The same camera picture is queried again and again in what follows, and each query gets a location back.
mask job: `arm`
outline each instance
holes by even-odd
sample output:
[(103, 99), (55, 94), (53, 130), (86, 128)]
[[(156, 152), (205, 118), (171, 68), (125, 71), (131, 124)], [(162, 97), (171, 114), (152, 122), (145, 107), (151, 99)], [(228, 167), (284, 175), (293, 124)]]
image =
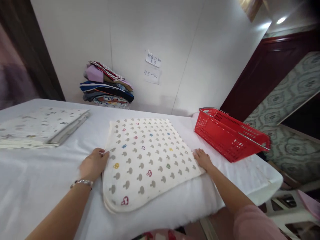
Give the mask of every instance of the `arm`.
[(226, 207), (233, 214), (235, 239), (286, 239), (274, 222), (212, 164), (208, 154), (197, 149), (194, 157), (207, 171)]
[(210, 157), (202, 149), (196, 149), (194, 153), (195, 159), (199, 165), (203, 167), (213, 182), (215, 183), (220, 196), (226, 207), (232, 214), (235, 214), (239, 209), (247, 205), (255, 204), (237, 188), (223, 173), (219, 171), (211, 162)]
[[(81, 179), (95, 181), (105, 169), (109, 152), (96, 148), (81, 163)], [(44, 220), (30, 233), (26, 240), (50, 239), (72, 240), (77, 232), (91, 188), (76, 184)]]

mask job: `stack of folded blankets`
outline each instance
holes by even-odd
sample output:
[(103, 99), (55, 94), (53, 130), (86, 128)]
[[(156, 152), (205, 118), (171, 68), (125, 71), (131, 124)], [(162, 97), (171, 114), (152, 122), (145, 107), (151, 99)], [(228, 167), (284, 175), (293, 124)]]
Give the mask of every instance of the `stack of folded blankets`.
[(133, 101), (133, 89), (122, 76), (113, 72), (106, 65), (89, 61), (84, 77), (88, 81), (80, 83), (83, 100), (97, 105), (129, 109)]
[(88, 117), (89, 110), (41, 107), (0, 123), (0, 148), (59, 146)]

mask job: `wooden door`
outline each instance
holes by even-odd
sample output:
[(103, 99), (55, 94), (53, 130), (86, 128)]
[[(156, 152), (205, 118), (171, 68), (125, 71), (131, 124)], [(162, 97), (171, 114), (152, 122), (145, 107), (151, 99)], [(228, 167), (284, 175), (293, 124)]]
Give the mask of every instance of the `wooden door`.
[(319, 50), (316, 31), (263, 39), (220, 109), (243, 122), (308, 52)]

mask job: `hand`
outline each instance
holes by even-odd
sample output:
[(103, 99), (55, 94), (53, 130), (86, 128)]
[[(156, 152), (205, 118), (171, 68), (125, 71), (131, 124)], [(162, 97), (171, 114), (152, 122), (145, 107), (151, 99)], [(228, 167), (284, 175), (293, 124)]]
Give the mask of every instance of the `hand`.
[(92, 153), (82, 161), (79, 167), (81, 179), (93, 182), (97, 180), (99, 175), (104, 171), (109, 158), (109, 152), (103, 153), (104, 149), (95, 148)]
[(213, 166), (210, 157), (202, 149), (196, 149), (193, 153), (194, 158), (197, 160), (199, 165), (204, 168), (206, 171)]

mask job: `handwritten note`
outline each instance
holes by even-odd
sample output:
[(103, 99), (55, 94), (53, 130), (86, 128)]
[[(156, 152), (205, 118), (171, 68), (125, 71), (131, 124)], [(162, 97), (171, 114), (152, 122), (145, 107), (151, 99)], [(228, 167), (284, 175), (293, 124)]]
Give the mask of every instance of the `handwritten note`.
[(146, 61), (153, 66), (160, 67), (161, 66), (161, 59), (154, 56), (151, 52), (148, 52), (148, 55), (146, 57)]
[(162, 74), (160, 68), (154, 67), (146, 63), (143, 69), (143, 79), (146, 82), (160, 85), (160, 76)]

